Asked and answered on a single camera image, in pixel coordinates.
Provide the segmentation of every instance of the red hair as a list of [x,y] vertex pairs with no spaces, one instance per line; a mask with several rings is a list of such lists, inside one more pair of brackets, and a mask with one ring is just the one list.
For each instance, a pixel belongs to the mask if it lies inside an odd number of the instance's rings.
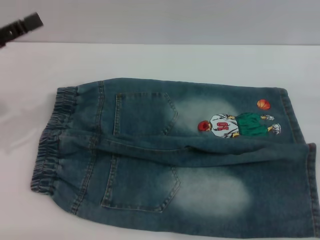
[[211,130],[210,123],[208,121],[202,121],[198,124],[199,131],[208,131]]

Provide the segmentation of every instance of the embroidered patch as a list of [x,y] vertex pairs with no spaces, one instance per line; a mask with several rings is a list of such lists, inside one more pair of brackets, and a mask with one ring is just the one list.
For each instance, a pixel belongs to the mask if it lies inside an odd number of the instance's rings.
[[201,121],[198,130],[212,131],[214,135],[222,138],[236,138],[242,136],[267,136],[269,132],[279,134],[281,126],[278,123],[267,127],[261,124],[261,120],[273,121],[271,115],[259,115],[257,113],[246,112],[238,116],[228,114],[214,115],[210,121]]
[[263,109],[263,110],[268,110],[270,109],[270,102],[268,102],[267,100],[265,99],[260,99],[256,105],[258,106],[258,108],[260,109]]

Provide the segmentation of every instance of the green shorts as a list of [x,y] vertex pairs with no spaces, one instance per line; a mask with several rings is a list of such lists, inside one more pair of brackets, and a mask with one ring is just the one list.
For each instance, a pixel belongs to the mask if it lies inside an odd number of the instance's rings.
[[268,127],[261,124],[261,117],[257,113],[242,113],[236,118],[239,133],[243,136],[266,136],[268,134]]

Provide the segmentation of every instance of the black object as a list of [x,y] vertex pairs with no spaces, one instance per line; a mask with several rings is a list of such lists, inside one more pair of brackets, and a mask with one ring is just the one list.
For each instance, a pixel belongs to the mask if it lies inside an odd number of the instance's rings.
[[33,13],[23,20],[14,21],[0,28],[0,48],[4,47],[7,42],[10,42],[27,32],[33,31],[44,24],[42,23],[38,13]]

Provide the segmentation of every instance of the jeans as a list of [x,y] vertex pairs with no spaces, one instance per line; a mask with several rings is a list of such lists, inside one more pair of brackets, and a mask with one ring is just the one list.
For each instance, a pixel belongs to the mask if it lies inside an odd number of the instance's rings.
[[285,89],[119,78],[57,90],[31,189],[122,228],[319,238],[315,159]]

